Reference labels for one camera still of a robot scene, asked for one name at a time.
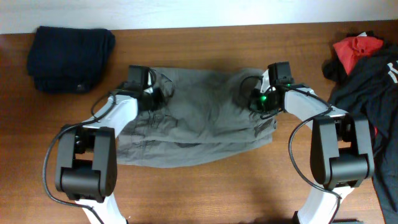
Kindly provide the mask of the grey shorts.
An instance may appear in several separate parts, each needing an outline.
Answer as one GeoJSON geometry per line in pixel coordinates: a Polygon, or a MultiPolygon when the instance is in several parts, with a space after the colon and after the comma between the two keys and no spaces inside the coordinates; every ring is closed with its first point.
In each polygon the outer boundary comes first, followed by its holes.
{"type": "Polygon", "coordinates": [[[117,162],[173,168],[195,166],[272,142],[275,118],[249,111],[245,96],[259,85],[258,68],[237,72],[156,67],[165,97],[157,111],[140,112],[119,135],[117,162]]]}

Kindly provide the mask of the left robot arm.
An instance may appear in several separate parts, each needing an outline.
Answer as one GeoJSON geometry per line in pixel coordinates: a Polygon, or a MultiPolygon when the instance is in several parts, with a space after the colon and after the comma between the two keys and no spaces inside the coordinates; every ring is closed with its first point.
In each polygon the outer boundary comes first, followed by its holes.
{"type": "Polygon", "coordinates": [[[114,196],[118,137],[139,113],[163,106],[164,94],[158,87],[123,83],[103,99],[106,103],[89,119],[66,125],[55,138],[55,188],[66,195],[66,205],[82,209],[90,223],[127,223],[114,196]]]}

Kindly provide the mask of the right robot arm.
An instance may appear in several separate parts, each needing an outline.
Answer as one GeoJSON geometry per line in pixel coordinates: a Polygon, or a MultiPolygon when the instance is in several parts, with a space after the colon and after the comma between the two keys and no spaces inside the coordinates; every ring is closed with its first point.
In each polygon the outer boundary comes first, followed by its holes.
{"type": "Polygon", "coordinates": [[[288,152],[298,175],[311,186],[293,223],[335,223],[343,200],[374,173],[374,158],[368,121],[362,115],[341,110],[304,85],[267,85],[249,94],[249,107],[262,114],[286,112],[301,122],[290,134],[288,152]],[[312,131],[309,180],[293,154],[293,140],[304,126],[312,131]]]}

